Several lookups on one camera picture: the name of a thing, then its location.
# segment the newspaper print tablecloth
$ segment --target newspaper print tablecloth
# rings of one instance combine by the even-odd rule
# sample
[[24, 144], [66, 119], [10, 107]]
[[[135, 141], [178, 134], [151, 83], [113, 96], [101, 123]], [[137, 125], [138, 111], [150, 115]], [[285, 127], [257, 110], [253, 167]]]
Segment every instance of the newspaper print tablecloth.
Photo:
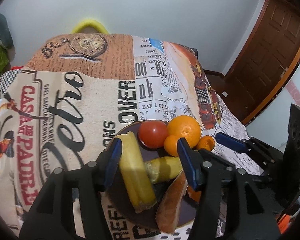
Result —
[[[129, 35], [61, 35], [34, 55], [0, 91], [0, 215], [18, 235], [31, 204], [56, 167], [77, 169], [129, 123], [170, 121], [186, 114], [202, 135], [223, 131], [248, 138], [245, 127], [210, 87], [192, 49]], [[215, 154], [259, 174], [258, 166], [216, 144]], [[127, 221], [106, 193], [102, 205], [115, 240], [186, 239], [192, 223], [173, 235]], [[79, 200], [74, 217], [79, 236]], [[223, 234], [222, 203], [217, 235]]]

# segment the baguette slice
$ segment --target baguette slice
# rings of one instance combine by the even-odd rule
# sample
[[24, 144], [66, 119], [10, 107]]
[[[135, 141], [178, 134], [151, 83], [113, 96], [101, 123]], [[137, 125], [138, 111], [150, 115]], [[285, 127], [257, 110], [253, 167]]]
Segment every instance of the baguette slice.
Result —
[[169, 234], [173, 234], [178, 226], [180, 204], [188, 186], [183, 170], [172, 182], [155, 214], [158, 228]]

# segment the orange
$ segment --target orange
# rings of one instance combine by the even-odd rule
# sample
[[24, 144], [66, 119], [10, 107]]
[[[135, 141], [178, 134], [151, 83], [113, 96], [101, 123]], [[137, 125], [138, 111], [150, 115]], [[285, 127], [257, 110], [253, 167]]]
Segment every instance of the orange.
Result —
[[168, 134], [178, 138], [186, 138], [190, 148], [196, 146], [201, 137], [201, 127], [191, 116], [180, 115], [173, 118], [167, 125]]
[[208, 151], [212, 151], [215, 147], [216, 143], [214, 142], [214, 138], [210, 135], [203, 136], [199, 143], [196, 145], [196, 149], [206, 149]]
[[187, 193], [190, 198], [192, 198], [196, 202], [200, 202], [201, 191], [194, 191], [191, 186], [188, 185]]
[[177, 150], [178, 139], [179, 138], [175, 135], [169, 135], [164, 140], [164, 143], [163, 143], [163, 147], [166, 150], [166, 152], [174, 157], [178, 157], [178, 150]]

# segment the plate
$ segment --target plate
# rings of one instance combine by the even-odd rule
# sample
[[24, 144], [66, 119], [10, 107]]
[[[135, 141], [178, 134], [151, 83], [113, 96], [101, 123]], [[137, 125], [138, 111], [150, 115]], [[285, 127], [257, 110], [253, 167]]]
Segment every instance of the plate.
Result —
[[[140, 122], [135, 122], [123, 128], [116, 135], [124, 134], [129, 131], [133, 132], [138, 138], [138, 130], [141, 125]], [[159, 149], [149, 149], [146, 148], [138, 139], [141, 155], [144, 161], [150, 161], [155, 158], [168, 156], [167, 152], [164, 148]], [[153, 185], [154, 193], [157, 197], [157, 204], [150, 209], [144, 210], [141, 213], [136, 214], [134, 208], [129, 200], [127, 190], [125, 188], [120, 169], [117, 170], [116, 175], [114, 177], [114, 182], [112, 186], [108, 189], [109, 197], [113, 203], [113, 205], [117, 208], [117, 210], [130, 222], [139, 225], [144, 228], [150, 228], [153, 230], [159, 230], [157, 223], [155, 221], [155, 214], [159, 207], [159, 204], [163, 198], [164, 193], [168, 189], [168, 187], [173, 182], [173, 179], [168, 182], [157, 183]], [[180, 209], [180, 217], [178, 222], [178, 227], [186, 225], [190, 223], [196, 214], [196, 208], [193, 204], [193, 201], [189, 199], [189, 197], [184, 196], [181, 202]]]

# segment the yellow food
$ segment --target yellow food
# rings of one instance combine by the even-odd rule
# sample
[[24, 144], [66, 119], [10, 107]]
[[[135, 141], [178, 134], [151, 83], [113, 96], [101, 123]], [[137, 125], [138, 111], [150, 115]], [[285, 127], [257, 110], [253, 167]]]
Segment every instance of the yellow food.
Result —
[[206, 149], [208, 151], [212, 151], [215, 147], [216, 143], [214, 142], [214, 138], [210, 135], [203, 136], [199, 143], [196, 145], [196, 149]]
[[152, 184], [174, 179], [182, 170], [179, 157], [165, 156], [145, 162]]
[[146, 172], [138, 141], [133, 132], [116, 136], [122, 141], [119, 168], [130, 202], [136, 213], [149, 209], [157, 203], [152, 184]]
[[172, 234], [176, 230], [180, 216], [180, 205], [187, 185], [185, 173], [182, 171], [164, 194], [155, 214], [155, 221], [161, 231]]

